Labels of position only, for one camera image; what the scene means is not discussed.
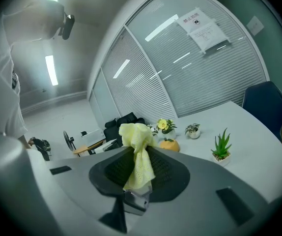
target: yellow towel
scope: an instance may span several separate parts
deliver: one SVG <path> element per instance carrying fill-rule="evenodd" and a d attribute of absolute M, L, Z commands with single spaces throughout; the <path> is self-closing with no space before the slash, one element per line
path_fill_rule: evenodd
<path fill-rule="evenodd" d="M 122 124 L 119 129 L 122 144 L 132 147 L 134 151 L 135 168 L 132 171 L 124 189 L 140 189 L 155 178 L 146 146 L 157 146 L 149 127 L 141 123 Z"/>

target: yellow flower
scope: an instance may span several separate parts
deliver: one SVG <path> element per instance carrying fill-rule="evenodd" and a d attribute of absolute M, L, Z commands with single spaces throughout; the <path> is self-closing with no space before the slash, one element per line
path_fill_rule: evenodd
<path fill-rule="evenodd" d="M 165 129 L 167 126 L 167 121 L 164 119 L 160 119 L 157 126 L 159 127 L 159 129 Z"/>

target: navy blue chair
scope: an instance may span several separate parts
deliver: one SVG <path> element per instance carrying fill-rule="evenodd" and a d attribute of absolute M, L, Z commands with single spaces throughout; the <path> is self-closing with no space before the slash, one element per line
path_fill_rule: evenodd
<path fill-rule="evenodd" d="M 242 107 L 282 141 L 282 92 L 273 82 L 267 81 L 247 88 Z"/>

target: small potted plant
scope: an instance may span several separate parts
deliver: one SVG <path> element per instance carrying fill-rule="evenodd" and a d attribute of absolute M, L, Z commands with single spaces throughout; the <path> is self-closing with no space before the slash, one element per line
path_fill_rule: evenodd
<path fill-rule="evenodd" d="M 159 138 L 158 138 L 157 134 L 159 133 L 159 131 L 155 127 L 152 127 L 150 125 L 148 125 L 148 127 L 150 128 L 150 130 L 152 132 L 154 140 L 158 143 L 159 142 Z"/>
<path fill-rule="evenodd" d="M 223 135 L 221 134 L 218 135 L 219 141 L 218 143 L 216 142 L 216 137 L 215 137 L 215 150 L 212 151 L 212 158 L 213 161 L 218 163 L 221 166 L 225 166 L 230 162 L 230 153 L 228 149 L 230 148 L 231 145 L 227 146 L 228 141 L 229 141 L 229 136 L 225 138 L 225 132 L 227 128 L 224 130 Z"/>
<path fill-rule="evenodd" d="M 162 131 L 163 136 L 166 139 L 176 139 L 176 125 L 172 120 L 159 119 L 157 123 L 157 129 Z"/>
<path fill-rule="evenodd" d="M 191 139 L 197 139 L 201 134 L 200 124 L 194 123 L 186 127 L 185 135 L 186 134 L 189 134 Z"/>

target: white shirt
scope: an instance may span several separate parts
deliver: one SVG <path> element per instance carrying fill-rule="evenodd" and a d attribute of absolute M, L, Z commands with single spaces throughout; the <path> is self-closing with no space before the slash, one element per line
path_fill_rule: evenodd
<path fill-rule="evenodd" d="M 28 130 L 20 109 L 20 83 L 12 89 L 13 61 L 2 17 L 0 18 L 0 133 L 19 138 Z"/>

